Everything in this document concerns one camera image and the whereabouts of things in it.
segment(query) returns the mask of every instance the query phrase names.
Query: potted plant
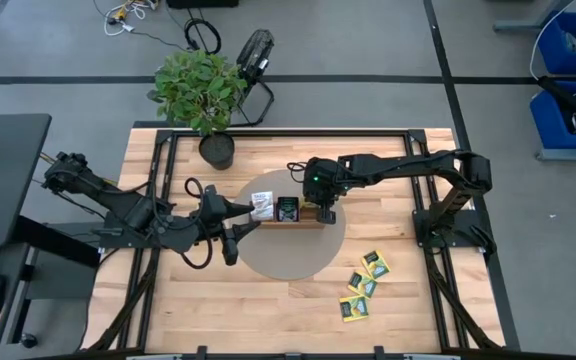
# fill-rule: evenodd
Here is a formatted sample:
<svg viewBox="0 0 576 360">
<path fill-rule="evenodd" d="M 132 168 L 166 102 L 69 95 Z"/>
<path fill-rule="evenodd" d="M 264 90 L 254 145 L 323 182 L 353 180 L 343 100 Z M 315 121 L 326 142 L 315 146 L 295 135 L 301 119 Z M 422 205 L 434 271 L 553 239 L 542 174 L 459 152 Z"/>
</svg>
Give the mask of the potted plant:
<svg viewBox="0 0 576 360">
<path fill-rule="evenodd" d="M 148 98 L 161 104 L 157 116 L 170 126 L 189 126 L 203 136 L 199 153 L 215 169 L 232 165 L 235 142 L 225 132 L 230 116 L 247 86 L 239 67 L 226 57 L 203 50 L 167 56 L 155 74 L 155 90 Z"/>
</svg>

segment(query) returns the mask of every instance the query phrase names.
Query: fan stand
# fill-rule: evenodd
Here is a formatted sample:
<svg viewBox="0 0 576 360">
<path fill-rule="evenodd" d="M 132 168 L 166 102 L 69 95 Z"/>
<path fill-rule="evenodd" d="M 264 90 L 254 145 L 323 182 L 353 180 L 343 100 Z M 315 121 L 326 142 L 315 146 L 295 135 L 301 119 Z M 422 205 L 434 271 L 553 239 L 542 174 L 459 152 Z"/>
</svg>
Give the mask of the fan stand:
<svg viewBox="0 0 576 360">
<path fill-rule="evenodd" d="M 270 90 L 270 88 L 268 87 L 268 85 L 266 85 L 265 82 L 263 82 L 261 80 L 257 80 L 257 83 L 261 84 L 261 86 L 264 89 L 266 89 L 266 92 L 268 92 L 268 94 L 270 95 L 270 99 L 268 99 L 268 103 L 266 104 L 266 108 L 264 108 L 264 111 L 261 113 L 261 115 L 259 116 L 259 118 L 255 122 L 250 122 L 250 119 L 248 119 L 248 115 L 246 115 L 242 106 L 237 104 L 239 111 L 241 111 L 241 113 L 244 115 L 244 118 L 246 119 L 246 123 L 231 124 L 230 127 L 248 127 L 248 126 L 252 127 L 252 126 L 257 126 L 257 125 L 261 124 L 262 121 L 264 121 L 264 117 L 266 116 L 266 113 L 268 113 L 268 109 L 270 109 L 270 105 L 272 105 L 273 101 L 275 101 L 275 94 L 272 92 L 272 90 Z"/>
</svg>

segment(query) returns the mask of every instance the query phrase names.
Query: black fan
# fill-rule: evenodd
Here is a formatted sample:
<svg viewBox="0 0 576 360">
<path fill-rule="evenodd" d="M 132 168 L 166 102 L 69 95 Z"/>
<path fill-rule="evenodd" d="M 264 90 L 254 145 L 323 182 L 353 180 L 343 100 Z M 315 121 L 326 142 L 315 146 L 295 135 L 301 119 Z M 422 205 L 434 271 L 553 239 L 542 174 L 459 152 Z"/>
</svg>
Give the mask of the black fan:
<svg viewBox="0 0 576 360">
<path fill-rule="evenodd" d="M 259 29 L 256 30 L 252 36 L 250 36 L 250 39 L 248 39 L 246 45 L 244 45 L 244 48 L 241 50 L 241 53 L 237 57 L 237 65 L 240 67 L 239 75 L 244 80 L 246 80 L 246 83 L 248 84 L 244 89 L 243 94 L 241 94 L 238 104 L 239 109 L 246 118 L 247 123 L 233 124 L 231 126 L 240 127 L 258 125 L 263 121 L 264 116 L 266 116 L 266 113 L 268 112 L 272 102 L 275 101 L 275 95 L 272 93 L 268 85 L 266 85 L 261 80 L 264 71 L 266 71 L 266 68 L 268 67 L 268 57 L 270 56 L 270 50 L 272 50 L 274 45 L 275 39 L 273 38 L 270 31 Z M 255 86 L 257 83 L 259 83 L 268 92 L 268 94 L 270 94 L 270 99 L 266 104 L 266 108 L 261 113 L 261 116 L 259 116 L 259 119 L 257 119 L 255 122 L 251 122 L 248 119 L 248 116 L 246 116 L 246 113 L 241 109 L 241 106 L 248 97 L 248 94 L 250 94 L 253 86 Z"/>
</svg>

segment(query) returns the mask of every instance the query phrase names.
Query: black desk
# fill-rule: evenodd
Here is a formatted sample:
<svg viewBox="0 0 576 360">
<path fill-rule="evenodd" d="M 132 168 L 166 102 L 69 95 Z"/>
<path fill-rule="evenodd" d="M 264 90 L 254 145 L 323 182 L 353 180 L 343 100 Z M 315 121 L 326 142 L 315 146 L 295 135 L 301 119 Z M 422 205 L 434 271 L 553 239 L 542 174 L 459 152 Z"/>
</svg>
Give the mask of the black desk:
<svg viewBox="0 0 576 360">
<path fill-rule="evenodd" d="M 8 321 L 13 321 L 13 330 L 6 343 L 18 341 L 25 321 L 24 311 L 30 303 L 25 289 L 32 280 L 33 266 L 24 264 L 31 246 L 93 269 L 99 264 L 96 248 L 19 215 L 50 120 L 46 114 L 0 115 L 0 274 L 7 278 L 6 303 L 0 315 L 0 343 Z M 26 282 L 22 283 L 22 296 L 16 302 L 14 296 L 20 280 Z M 9 319 L 11 312 L 15 316 Z"/>
</svg>

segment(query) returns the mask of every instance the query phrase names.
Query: wooden table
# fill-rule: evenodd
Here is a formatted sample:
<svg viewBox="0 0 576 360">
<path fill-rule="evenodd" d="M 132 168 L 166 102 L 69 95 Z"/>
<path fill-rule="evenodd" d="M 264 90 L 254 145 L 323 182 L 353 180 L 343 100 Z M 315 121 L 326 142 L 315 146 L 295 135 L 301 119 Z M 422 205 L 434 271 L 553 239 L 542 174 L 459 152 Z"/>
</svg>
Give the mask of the wooden table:
<svg viewBox="0 0 576 360">
<path fill-rule="evenodd" d="M 156 131 L 132 130 L 121 188 L 147 180 Z M 430 151 L 455 147 L 450 129 L 426 129 L 426 135 Z M 289 161 L 306 161 L 315 155 L 336 159 L 352 153 L 405 155 L 403 141 L 393 137 L 238 137 L 234 165 L 216 171 L 199 156 L 198 143 L 198 138 L 182 138 L 177 145 L 170 202 L 178 204 L 174 211 L 181 215 L 197 207 L 197 200 L 183 190 L 189 176 L 204 186 L 215 184 L 220 194 L 234 199 L 254 177 L 284 169 Z M 163 160 L 167 150 L 162 153 Z M 427 206 L 427 188 L 425 181 L 421 183 Z M 436 183 L 442 197 L 450 185 L 443 179 Z M 371 353 L 375 345 L 383 345 L 390 353 L 438 352 L 424 257 L 414 240 L 410 180 L 355 189 L 342 204 L 347 216 L 342 248 L 326 268 L 307 279 L 272 280 L 252 271 L 241 259 L 227 267 L 219 249 L 206 269 L 193 270 L 178 254 L 162 251 L 146 351 L 194 353 L 197 346 L 207 345 L 210 353 Z M 362 269 L 362 255 L 375 249 L 382 250 L 392 273 L 379 279 L 368 304 L 369 318 L 343 323 L 338 298 L 352 295 L 346 288 L 350 275 Z M 119 251 L 99 270 L 84 347 L 101 335 L 121 308 L 133 251 Z M 454 248 L 451 254 L 463 304 L 489 337 L 503 344 L 483 256 L 475 248 Z M 188 256 L 196 263 L 203 261 L 205 245 L 193 247 Z M 443 304 L 451 344 L 457 346 L 452 315 L 446 301 Z M 129 344 L 136 338 L 135 318 Z"/>
</svg>

